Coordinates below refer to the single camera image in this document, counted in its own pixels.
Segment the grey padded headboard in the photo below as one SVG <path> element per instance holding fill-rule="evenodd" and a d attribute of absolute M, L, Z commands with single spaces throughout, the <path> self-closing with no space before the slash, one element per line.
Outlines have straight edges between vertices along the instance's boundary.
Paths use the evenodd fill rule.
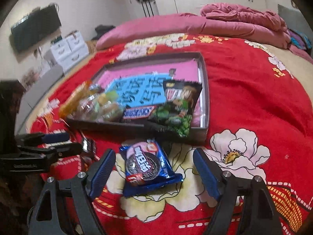
<path fill-rule="evenodd" d="M 279 16 L 285 21 L 289 29 L 305 34 L 312 42 L 312 29 L 300 11 L 289 9 L 280 4 L 277 5 L 277 8 Z"/>

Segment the black green chips bag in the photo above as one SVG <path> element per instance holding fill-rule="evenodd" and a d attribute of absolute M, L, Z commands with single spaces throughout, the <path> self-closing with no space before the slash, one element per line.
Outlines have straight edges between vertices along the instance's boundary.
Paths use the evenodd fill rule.
<path fill-rule="evenodd" d="M 166 102 L 157 105 L 148 121 L 159 131 L 171 132 L 181 138 L 187 137 L 202 88 L 202 83 L 195 81 L 165 80 L 163 89 Z"/>

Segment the grey shallow box tray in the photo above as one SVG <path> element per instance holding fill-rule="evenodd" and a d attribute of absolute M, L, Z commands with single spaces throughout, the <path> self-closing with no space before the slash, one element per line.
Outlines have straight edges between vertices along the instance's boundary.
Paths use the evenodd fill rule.
<path fill-rule="evenodd" d="M 207 131 L 209 127 L 209 113 L 210 113 L 210 94 L 209 94 L 209 83 L 207 78 L 207 70 L 203 56 L 199 52 L 173 52 L 164 54 L 154 54 L 150 56 L 144 56 L 139 58 L 130 59 L 135 64 L 142 65 L 145 61 L 149 64 L 156 64 L 158 61 L 185 61 L 188 58 L 194 58 L 198 62 L 198 69 L 200 72 L 200 81 L 203 89 L 198 98 L 197 104 L 194 111 L 194 119 L 192 120 L 192 127 L 190 129 L 189 136 L 186 141 L 188 143 L 197 142 L 203 143 L 206 140 Z M 122 65 L 126 64 L 126 61 L 118 61 Z M 112 68 L 114 64 L 104 65 L 94 76 L 91 78 L 92 82 L 95 83 L 95 79 L 98 78 L 101 71 L 104 68 Z"/>

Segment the pink blue Chinese book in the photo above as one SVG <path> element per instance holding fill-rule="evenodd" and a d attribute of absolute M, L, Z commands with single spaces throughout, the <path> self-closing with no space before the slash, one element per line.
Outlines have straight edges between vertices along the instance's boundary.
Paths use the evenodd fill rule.
<path fill-rule="evenodd" d="M 112 68 L 104 68 L 95 83 L 105 92 L 116 91 L 117 102 L 124 107 L 159 105 L 166 102 L 163 81 L 200 81 L 198 62 L 194 58 L 185 61 L 158 61 L 156 64 L 144 62 L 142 65 L 128 60 L 125 65 L 115 63 Z"/>

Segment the Snickers bar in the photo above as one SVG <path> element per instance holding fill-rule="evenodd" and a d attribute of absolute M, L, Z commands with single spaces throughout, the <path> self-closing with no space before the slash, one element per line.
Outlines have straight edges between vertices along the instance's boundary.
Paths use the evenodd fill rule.
<path fill-rule="evenodd" d="M 154 112 L 157 106 L 141 106 L 141 107 L 132 107 L 126 108 L 122 116 L 123 120 L 137 120 L 148 118 Z"/>

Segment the orange yellow snack bag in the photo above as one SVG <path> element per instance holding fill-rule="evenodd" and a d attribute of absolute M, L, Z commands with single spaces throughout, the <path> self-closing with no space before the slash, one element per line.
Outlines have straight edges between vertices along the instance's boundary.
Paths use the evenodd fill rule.
<path fill-rule="evenodd" d="M 91 81 L 84 81 L 71 93 L 71 95 L 59 108 L 58 116 L 61 119 L 65 119 L 68 115 L 74 112 L 80 101 L 90 94 L 89 87 L 91 84 Z"/>

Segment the grey bench sofa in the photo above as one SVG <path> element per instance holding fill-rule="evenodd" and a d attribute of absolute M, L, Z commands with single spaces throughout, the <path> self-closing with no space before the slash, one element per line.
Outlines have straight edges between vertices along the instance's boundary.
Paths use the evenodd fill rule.
<path fill-rule="evenodd" d="M 23 95 L 20 103 L 19 113 L 15 121 L 15 134 L 25 132 L 25 123 L 32 110 L 36 107 L 43 96 L 64 75 L 63 68 L 55 65 L 46 72 L 32 87 Z"/>

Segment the dark clothes pile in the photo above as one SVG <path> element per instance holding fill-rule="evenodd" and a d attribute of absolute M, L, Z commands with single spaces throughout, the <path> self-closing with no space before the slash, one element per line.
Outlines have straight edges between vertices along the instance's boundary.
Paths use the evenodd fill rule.
<path fill-rule="evenodd" d="M 92 40 L 99 40 L 104 34 L 114 29 L 114 25 L 98 25 L 95 27 L 96 35 L 92 38 Z"/>

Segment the pink quilt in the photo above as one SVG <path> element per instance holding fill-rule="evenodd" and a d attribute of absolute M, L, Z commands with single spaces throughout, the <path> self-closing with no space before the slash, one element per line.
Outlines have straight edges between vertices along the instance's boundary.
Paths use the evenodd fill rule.
<path fill-rule="evenodd" d="M 246 39 L 288 49 L 312 61 L 309 54 L 292 44 L 288 27 L 278 14 L 228 3 L 207 4 L 199 15 L 176 13 L 128 21 L 102 35 L 96 48 L 102 50 L 127 41 L 172 33 Z"/>

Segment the yellow green pastry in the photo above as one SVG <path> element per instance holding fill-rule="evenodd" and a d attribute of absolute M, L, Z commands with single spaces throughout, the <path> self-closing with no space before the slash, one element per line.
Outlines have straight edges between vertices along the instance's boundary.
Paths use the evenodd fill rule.
<path fill-rule="evenodd" d="M 121 119 L 124 113 L 124 107 L 117 99 L 118 93 L 115 90 L 102 93 L 98 96 L 96 121 L 113 122 Z"/>

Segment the red floral blanket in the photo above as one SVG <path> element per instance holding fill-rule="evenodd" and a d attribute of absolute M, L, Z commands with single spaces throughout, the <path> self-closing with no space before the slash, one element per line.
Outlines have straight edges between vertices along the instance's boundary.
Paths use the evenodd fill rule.
<path fill-rule="evenodd" d="M 184 33 L 137 39 L 98 52 L 41 108 L 32 132 L 61 132 L 58 109 L 103 65 L 168 52 L 200 52 L 210 91 L 209 131 L 203 150 L 235 176 L 262 177 L 283 234 L 296 234 L 312 213 L 312 103 L 301 83 L 266 47 L 243 39 Z M 96 213 L 108 234 L 203 234 L 216 201 L 193 161 L 192 145 L 173 143 L 169 161 L 183 183 L 124 198 L 120 154 Z"/>

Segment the white drawer chest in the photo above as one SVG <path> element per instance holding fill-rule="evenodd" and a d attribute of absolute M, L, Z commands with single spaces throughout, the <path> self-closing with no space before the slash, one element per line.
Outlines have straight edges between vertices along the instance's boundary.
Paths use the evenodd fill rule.
<path fill-rule="evenodd" d="M 79 31 L 72 32 L 64 39 L 52 44 L 44 54 L 51 66 L 59 65 L 67 73 L 81 60 L 89 56 L 89 48 Z"/>

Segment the purple teal clothing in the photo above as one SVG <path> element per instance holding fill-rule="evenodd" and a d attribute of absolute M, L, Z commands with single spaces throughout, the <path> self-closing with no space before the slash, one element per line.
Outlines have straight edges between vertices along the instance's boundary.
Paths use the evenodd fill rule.
<path fill-rule="evenodd" d="M 304 51 L 309 51 L 312 49 L 312 43 L 304 33 L 292 29 L 289 29 L 289 32 L 291 36 L 291 42 L 297 48 Z"/>

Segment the clear bread pastry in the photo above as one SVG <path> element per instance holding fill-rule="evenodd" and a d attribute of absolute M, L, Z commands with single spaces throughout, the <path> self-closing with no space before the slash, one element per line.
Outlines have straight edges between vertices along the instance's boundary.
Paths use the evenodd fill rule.
<path fill-rule="evenodd" d="M 73 117 L 80 120 L 95 121 L 100 111 L 99 96 L 100 94 L 96 93 L 80 100 Z"/>

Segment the blue Oreo cookie pack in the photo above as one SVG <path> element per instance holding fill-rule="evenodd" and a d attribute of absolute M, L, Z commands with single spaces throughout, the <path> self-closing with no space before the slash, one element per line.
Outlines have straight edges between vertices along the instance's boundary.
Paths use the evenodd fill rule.
<path fill-rule="evenodd" d="M 165 151 L 155 139 L 122 146 L 119 153 L 125 161 L 123 196 L 126 198 L 183 181 L 182 174 L 173 171 Z"/>

